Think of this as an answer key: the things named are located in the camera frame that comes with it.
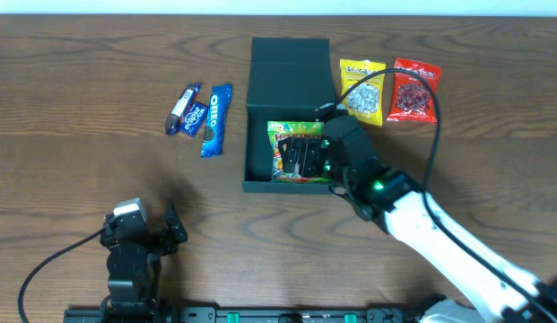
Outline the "yellow Hacks candy bag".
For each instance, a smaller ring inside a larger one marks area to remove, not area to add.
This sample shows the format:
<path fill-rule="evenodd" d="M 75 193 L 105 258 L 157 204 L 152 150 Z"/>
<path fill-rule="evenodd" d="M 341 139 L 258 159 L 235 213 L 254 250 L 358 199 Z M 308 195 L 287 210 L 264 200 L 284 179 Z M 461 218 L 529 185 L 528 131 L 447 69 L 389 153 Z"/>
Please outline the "yellow Hacks candy bag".
<path fill-rule="evenodd" d="M 345 94 L 362 78 L 386 68 L 385 63 L 351 59 L 341 59 L 339 66 L 342 94 Z M 343 105 L 348 113 L 357 117 L 360 122 L 379 127 L 383 125 L 382 92 L 384 77 L 381 74 L 359 84 L 343 99 Z"/>

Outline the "red Hacks candy bag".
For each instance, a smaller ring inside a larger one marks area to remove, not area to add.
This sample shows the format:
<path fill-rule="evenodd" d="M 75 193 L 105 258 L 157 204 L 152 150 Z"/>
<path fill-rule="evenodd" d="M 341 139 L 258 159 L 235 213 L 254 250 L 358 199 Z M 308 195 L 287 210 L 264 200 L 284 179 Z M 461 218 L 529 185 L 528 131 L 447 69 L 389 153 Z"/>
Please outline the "red Hacks candy bag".
<path fill-rule="evenodd" d="M 441 80 L 439 66 L 398 57 L 394 68 L 418 74 L 435 92 Z M 434 100 L 424 85 L 409 74 L 395 73 L 387 121 L 437 122 Z"/>

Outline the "Haribo sour gummies bag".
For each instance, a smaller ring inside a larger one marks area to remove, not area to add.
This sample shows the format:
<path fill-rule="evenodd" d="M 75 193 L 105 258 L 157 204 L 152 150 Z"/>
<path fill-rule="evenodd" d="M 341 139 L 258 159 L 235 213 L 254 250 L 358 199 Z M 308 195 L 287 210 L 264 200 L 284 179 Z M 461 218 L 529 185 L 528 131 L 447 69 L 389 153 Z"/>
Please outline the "Haribo sour gummies bag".
<path fill-rule="evenodd" d="M 322 137 L 321 122 L 301 121 L 268 121 L 267 133 L 270 145 L 273 148 L 273 162 L 271 180 L 285 183 L 326 183 L 326 179 L 319 175 L 315 178 L 303 178 L 296 174 L 283 172 L 283 163 L 279 154 L 277 143 L 288 137 L 301 137 L 320 139 Z"/>

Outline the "blue Oreo cookie pack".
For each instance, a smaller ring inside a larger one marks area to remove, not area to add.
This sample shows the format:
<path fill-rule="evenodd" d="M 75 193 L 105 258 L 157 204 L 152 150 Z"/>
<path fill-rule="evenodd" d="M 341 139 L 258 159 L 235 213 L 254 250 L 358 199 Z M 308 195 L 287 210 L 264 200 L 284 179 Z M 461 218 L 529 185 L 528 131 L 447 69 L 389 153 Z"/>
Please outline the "blue Oreo cookie pack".
<path fill-rule="evenodd" d="M 230 84 L 214 86 L 209 101 L 209 114 L 205 124 L 201 157 L 208 158 L 222 153 L 227 112 L 231 104 Z"/>

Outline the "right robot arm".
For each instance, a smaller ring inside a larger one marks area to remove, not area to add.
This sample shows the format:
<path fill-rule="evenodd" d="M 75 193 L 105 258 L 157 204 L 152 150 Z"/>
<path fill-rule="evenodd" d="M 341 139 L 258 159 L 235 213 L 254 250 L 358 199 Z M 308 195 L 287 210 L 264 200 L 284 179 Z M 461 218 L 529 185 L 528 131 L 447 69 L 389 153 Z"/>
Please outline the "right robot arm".
<path fill-rule="evenodd" d="M 453 220 L 405 172 L 383 164 L 356 118 L 326 122 L 316 135 L 290 135 L 277 149 L 286 170 L 326 179 L 364 221 L 438 269 L 486 322 L 557 322 L 557 278 L 542 282 Z"/>

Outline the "blue Eclipse mints box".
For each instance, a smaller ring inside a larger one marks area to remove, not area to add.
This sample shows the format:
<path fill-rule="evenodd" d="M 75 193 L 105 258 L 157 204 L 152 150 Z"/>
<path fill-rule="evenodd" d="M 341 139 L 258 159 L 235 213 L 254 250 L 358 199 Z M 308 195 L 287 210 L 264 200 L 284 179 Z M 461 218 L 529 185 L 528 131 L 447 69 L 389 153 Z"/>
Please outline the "blue Eclipse mints box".
<path fill-rule="evenodd" d="M 181 119 L 178 130 L 191 137 L 195 137 L 199 128 L 208 116 L 209 108 L 200 102 L 195 102 Z"/>

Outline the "dark blue chocolate bar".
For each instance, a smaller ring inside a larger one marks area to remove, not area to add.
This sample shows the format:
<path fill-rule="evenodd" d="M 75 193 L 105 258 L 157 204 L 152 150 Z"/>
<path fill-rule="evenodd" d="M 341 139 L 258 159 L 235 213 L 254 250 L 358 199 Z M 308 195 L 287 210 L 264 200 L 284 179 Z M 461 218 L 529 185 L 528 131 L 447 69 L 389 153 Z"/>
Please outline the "dark blue chocolate bar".
<path fill-rule="evenodd" d="M 182 118 L 194 105 L 201 87 L 201 83 L 191 83 L 184 88 L 165 121 L 166 135 L 175 135 L 179 131 Z"/>

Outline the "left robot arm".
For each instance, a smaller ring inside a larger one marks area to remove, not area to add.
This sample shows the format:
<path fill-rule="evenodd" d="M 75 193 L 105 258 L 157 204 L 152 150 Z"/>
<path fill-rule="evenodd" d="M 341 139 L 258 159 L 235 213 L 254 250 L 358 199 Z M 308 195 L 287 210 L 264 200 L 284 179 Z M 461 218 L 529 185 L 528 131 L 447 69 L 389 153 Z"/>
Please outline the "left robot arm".
<path fill-rule="evenodd" d="M 179 310 L 160 301 L 161 258 L 178 252 L 187 231 L 173 203 L 166 226 L 151 232 L 140 198 L 119 203 L 105 216 L 100 244 L 109 250 L 109 295 L 100 304 L 100 322 L 177 322 Z"/>

